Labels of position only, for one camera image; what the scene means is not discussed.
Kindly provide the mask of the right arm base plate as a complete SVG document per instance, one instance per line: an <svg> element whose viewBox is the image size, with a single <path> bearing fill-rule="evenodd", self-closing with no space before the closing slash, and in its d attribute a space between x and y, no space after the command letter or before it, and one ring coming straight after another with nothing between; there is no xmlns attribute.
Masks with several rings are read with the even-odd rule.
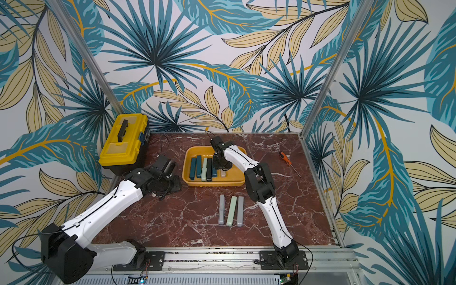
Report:
<svg viewBox="0 0 456 285"><path fill-rule="evenodd" d="M275 251L260 251L259 258L254 263L260 265L262 270L307 270L308 261L305 251L298 251L297 256L288 260Z"/></svg>

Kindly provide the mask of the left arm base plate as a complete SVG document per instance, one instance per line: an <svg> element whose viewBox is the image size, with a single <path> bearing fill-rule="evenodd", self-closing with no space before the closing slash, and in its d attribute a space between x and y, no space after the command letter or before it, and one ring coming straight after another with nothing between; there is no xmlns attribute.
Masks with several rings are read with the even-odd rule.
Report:
<svg viewBox="0 0 456 285"><path fill-rule="evenodd" d="M164 260L165 252L146 251L137 254L129 264L115 265L114 271L162 271Z"/></svg>

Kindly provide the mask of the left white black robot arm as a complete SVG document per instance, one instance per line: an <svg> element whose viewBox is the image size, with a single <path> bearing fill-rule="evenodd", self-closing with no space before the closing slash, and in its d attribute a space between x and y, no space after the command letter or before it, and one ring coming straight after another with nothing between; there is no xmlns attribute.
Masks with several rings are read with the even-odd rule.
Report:
<svg viewBox="0 0 456 285"><path fill-rule="evenodd" d="M176 162L159 156L148 168L126 174L118 186L88 210L58 226L46 226L40 234L41 260L64 284L70 285L90 270L126 266L142 270L146 248L135 240L94 245L93 239L129 206L148 195L164 199L182 189L173 174Z"/></svg>

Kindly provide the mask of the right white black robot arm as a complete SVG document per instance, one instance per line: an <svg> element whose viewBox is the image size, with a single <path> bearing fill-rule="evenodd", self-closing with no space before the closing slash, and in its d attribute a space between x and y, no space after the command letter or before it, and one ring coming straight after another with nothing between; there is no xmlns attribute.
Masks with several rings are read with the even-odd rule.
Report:
<svg viewBox="0 0 456 285"><path fill-rule="evenodd" d="M211 138L210 144L214 150L216 169L228 171L235 166L243 172L248 196L266 218L277 263L282 267L292 265L299 254L299 248L279 210L276 187L268 165L250 158L232 141L223 141L220 136Z"/></svg>

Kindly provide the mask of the grey pruner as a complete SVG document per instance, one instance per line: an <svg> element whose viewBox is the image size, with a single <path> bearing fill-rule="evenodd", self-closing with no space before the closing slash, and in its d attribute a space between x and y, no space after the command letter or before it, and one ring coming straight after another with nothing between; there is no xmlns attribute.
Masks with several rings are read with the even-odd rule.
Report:
<svg viewBox="0 0 456 285"><path fill-rule="evenodd" d="M237 218L236 225L237 227L243 226L243 211L244 211L244 197L237 198Z"/></svg>
<svg viewBox="0 0 456 285"><path fill-rule="evenodd" d="M224 225L224 211L225 211L225 196L223 194L220 195L219 198L219 209L218 209L218 224Z"/></svg>

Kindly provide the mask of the light green pruner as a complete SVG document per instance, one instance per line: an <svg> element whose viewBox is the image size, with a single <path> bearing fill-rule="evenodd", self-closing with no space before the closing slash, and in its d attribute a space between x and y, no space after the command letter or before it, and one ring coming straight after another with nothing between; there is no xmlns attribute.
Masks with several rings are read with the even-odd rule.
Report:
<svg viewBox="0 0 456 285"><path fill-rule="evenodd" d="M226 222L226 225L229 227L233 226L233 220L234 220L237 200L238 200L238 198L236 196L232 196L231 200L230 200L228 218L227 218L227 222Z"/></svg>
<svg viewBox="0 0 456 285"><path fill-rule="evenodd" d="M201 170L201 181L202 182L206 182L207 181L207 162L208 162L208 158L204 157L203 158L202 170Z"/></svg>

